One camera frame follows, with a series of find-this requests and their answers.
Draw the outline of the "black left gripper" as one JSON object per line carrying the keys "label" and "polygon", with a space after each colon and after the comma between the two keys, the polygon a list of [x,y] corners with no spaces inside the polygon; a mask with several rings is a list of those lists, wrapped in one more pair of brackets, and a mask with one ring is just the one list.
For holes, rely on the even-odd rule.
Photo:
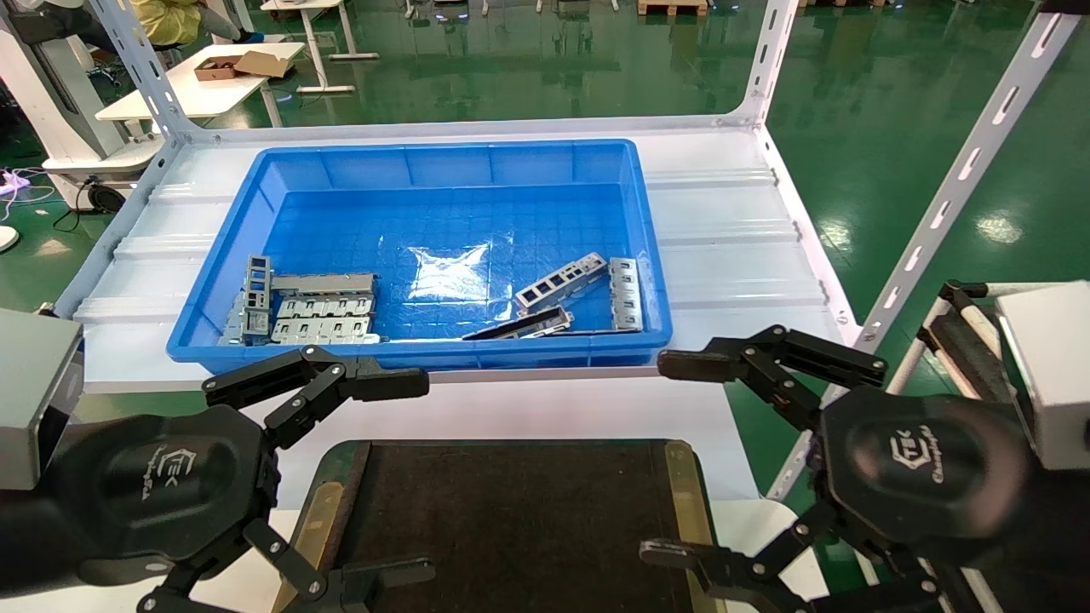
{"label": "black left gripper", "polygon": [[[371,356],[310,345],[204,381],[215,407],[199,414],[69,426],[38,484],[3,492],[1,585],[116,587],[171,570],[158,586],[158,612],[240,612],[190,593],[201,575],[225,570],[250,545],[295,589],[281,612],[375,612],[389,588],[435,578],[431,558],[319,573],[265,520],[280,480],[276,449],[348,400],[421,398],[429,389],[422,369],[389,370]],[[284,393],[264,430],[237,411]]]}

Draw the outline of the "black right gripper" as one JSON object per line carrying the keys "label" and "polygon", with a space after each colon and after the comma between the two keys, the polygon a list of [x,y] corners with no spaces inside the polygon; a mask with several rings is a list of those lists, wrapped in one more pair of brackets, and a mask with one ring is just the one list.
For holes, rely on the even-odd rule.
{"label": "black right gripper", "polygon": [[[664,350],[657,372],[739,381],[795,430],[820,426],[829,494],[882,543],[979,570],[1087,568],[1087,471],[1044,467],[1010,404],[891,395],[873,388],[886,377],[882,358],[782,325],[714,337],[697,352]],[[820,416],[821,397],[798,373],[852,390]],[[758,612],[915,612],[938,602],[937,579],[921,566],[815,600],[794,593],[783,570],[841,527],[841,508],[815,503],[755,556],[657,538],[641,543],[640,558],[690,570],[705,596]]]}

